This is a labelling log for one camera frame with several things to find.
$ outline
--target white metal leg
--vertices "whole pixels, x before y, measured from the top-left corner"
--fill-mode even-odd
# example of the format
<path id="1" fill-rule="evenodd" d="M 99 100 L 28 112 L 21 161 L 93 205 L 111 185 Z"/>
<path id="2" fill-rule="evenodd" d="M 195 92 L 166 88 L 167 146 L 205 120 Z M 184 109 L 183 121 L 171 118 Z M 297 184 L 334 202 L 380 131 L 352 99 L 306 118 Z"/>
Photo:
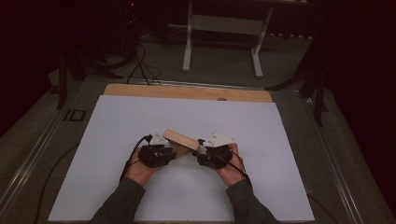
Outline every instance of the white metal leg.
<path id="1" fill-rule="evenodd" d="M 259 52 L 260 52 L 260 49 L 262 48 L 262 41 L 265 38 L 265 33 L 267 31 L 268 24 L 270 22 L 273 10 L 274 9 L 272 7 L 270 7 L 268 9 L 268 12 L 267 12 L 267 15 L 266 15 L 266 18 L 265 18 L 265 22 L 262 24 L 262 30 L 260 31 L 259 41 L 258 41 L 258 43 L 256 45 L 256 48 L 251 49 L 251 57 L 253 59 L 254 72 L 256 73 L 256 77 L 257 78 L 262 78 L 263 77 L 263 75 L 262 75 L 262 65 L 260 63 L 260 58 L 259 58 Z"/>
<path id="2" fill-rule="evenodd" d="M 192 1 L 189 2 L 189 17 L 187 19 L 187 44 L 186 49 L 184 51 L 184 61 L 183 61 L 183 72 L 190 71 L 190 63 L 191 63 L 191 32 L 192 32 L 192 25 L 191 25 L 191 17 L 192 17 Z"/>

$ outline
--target dark sleeve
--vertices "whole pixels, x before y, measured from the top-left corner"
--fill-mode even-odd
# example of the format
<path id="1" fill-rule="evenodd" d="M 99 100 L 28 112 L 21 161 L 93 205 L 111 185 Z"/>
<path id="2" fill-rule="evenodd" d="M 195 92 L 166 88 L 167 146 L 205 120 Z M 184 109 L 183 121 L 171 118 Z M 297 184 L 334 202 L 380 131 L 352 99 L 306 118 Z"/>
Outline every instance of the dark sleeve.
<path id="1" fill-rule="evenodd" d="M 226 192 L 233 206 L 233 217 L 236 224 L 280 223 L 254 196 L 246 180 L 241 180 L 230 186 L 226 189 Z"/>
<path id="2" fill-rule="evenodd" d="M 123 178 L 89 223 L 134 223 L 134 213 L 145 192 L 134 180 Z"/>

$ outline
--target wooden edge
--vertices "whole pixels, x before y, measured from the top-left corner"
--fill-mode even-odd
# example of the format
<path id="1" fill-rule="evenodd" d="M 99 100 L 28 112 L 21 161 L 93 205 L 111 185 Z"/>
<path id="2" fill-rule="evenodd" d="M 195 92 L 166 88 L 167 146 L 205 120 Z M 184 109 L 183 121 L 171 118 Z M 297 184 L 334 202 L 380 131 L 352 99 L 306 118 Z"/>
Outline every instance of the wooden edge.
<path id="1" fill-rule="evenodd" d="M 146 86 L 132 84 L 109 84 L 104 95 L 122 95 L 138 97 L 160 97 L 195 100 L 221 100 L 272 103 L 268 91 L 248 91 L 234 89 L 215 89 L 204 87 Z"/>
<path id="2" fill-rule="evenodd" d="M 198 150 L 199 142 L 192 138 L 189 138 L 181 133 L 174 132 L 172 130 L 166 129 L 163 133 L 163 137 L 167 140 L 179 144 L 187 149 Z"/>

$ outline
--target forearm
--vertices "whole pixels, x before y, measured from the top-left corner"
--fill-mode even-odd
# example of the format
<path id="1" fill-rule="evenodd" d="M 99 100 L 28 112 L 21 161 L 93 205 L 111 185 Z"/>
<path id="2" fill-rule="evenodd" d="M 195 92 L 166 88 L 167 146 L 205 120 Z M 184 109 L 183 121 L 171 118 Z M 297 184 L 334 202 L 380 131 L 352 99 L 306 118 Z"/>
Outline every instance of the forearm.
<path id="1" fill-rule="evenodd" d="M 226 192 L 233 206 L 233 216 L 236 224 L 279 223 L 272 213 L 254 196 L 246 180 L 230 186 Z"/>
<path id="2" fill-rule="evenodd" d="M 134 180 L 124 178 L 89 223 L 133 223 L 145 192 Z"/>

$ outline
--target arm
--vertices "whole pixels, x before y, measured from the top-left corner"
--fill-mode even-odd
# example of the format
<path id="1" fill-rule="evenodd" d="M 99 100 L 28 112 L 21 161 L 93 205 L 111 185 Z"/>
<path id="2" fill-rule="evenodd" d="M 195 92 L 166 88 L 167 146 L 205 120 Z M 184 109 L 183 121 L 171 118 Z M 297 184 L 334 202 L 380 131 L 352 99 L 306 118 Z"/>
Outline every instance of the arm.
<path id="1" fill-rule="evenodd" d="M 233 152 L 231 163 L 242 170 L 242 160 L 238 158 L 238 146 L 232 144 L 230 148 Z M 218 169 L 217 172 L 228 186 L 226 192 L 233 206 L 233 217 L 236 224 L 279 223 L 272 213 L 254 196 L 253 190 L 241 173 L 230 165 Z"/>
<path id="2" fill-rule="evenodd" d="M 132 163 L 117 187 L 105 203 L 98 209 L 89 223 L 133 223 L 134 214 L 145 194 L 144 186 L 149 178 L 161 167 L 149 168 L 140 162 L 137 155 L 140 148 L 132 158 Z"/>

